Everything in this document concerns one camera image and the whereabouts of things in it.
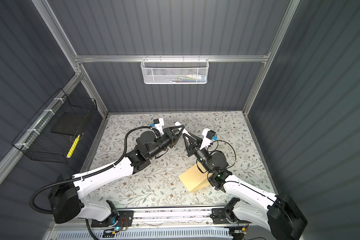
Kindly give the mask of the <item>tan paper envelope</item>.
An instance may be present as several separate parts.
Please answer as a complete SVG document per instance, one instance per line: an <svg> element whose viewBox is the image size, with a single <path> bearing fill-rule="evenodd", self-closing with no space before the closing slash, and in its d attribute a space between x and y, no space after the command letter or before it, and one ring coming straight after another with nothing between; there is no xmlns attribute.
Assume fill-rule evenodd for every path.
<svg viewBox="0 0 360 240"><path fill-rule="evenodd" d="M207 171L200 164L195 164L184 173L179 175L186 189L193 193L210 185L207 179Z"/></svg>

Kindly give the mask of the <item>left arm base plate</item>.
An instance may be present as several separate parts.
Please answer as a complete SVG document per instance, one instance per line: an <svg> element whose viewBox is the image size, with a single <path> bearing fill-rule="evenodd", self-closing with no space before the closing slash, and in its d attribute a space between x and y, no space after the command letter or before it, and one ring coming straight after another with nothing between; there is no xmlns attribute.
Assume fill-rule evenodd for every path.
<svg viewBox="0 0 360 240"><path fill-rule="evenodd" d="M134 219L134 211L118 211L116 214L111 213L104 221L99 222L92 220L92 228L116 228L116 227L130 227Z"/></svg>

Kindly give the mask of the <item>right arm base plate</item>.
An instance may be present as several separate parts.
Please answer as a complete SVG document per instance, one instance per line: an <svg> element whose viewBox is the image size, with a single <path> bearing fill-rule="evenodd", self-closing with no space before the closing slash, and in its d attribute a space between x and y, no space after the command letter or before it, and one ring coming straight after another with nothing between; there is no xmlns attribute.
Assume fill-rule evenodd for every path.
<svg viewBox="0 0 360 240"><path fill-rule="evenodd" d="M227 215L224 208L212 208L210 218L215 225L236 224L239 221L236 217Z"/></svg>

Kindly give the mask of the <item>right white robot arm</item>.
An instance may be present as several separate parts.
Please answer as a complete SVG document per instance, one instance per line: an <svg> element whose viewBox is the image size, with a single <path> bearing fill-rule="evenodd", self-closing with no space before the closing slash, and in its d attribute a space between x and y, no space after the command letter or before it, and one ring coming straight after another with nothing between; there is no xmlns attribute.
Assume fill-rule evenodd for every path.
<svg viewBox="0 0 360 240"><path fill-rule="evenodd" d="M263 191L229 171L222 151L208 151L217 140L213 131L208 131L204 138L184 132L183 138L188 156L196 157L197 166L204 168L210 185L233 196L224 207L230 223L251 222L270 231L277 240L301 238L308 221L291 196Z"/></svg>

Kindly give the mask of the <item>white glue stick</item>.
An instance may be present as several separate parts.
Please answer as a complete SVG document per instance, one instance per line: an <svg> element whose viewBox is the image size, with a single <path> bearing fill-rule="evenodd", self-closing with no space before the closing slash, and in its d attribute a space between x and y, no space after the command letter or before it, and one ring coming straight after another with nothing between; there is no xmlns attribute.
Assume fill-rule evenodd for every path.
<svg viewBox="0 0 360 240"><path fill-rule="evenodd" d="M178 128L178 130L179 130L182 134L187 134L187 135L189 135L189 132L186 130L185 125L182 125L180 122L175 122L175 126Z"/></svg>

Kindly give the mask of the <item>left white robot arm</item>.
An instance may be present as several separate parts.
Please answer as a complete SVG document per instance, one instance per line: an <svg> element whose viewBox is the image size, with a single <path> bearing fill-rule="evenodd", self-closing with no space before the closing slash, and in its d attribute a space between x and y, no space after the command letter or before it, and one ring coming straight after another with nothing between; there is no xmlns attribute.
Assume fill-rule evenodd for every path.
<svg viewBox="0 0 360 240"><path fill-rule="evenodd" d="M87 195L108 183L136 174L172 148L180 139L183 125L163 129L160 136L154 130L143 132L136 139L136 146L130 152L124 151L123 158L82 174L76 174L77 182L54 186L49 194L55 223L63 224L73 219L92 219L113 227L121 224L120 215L110 200L92 201Z"/></svg>

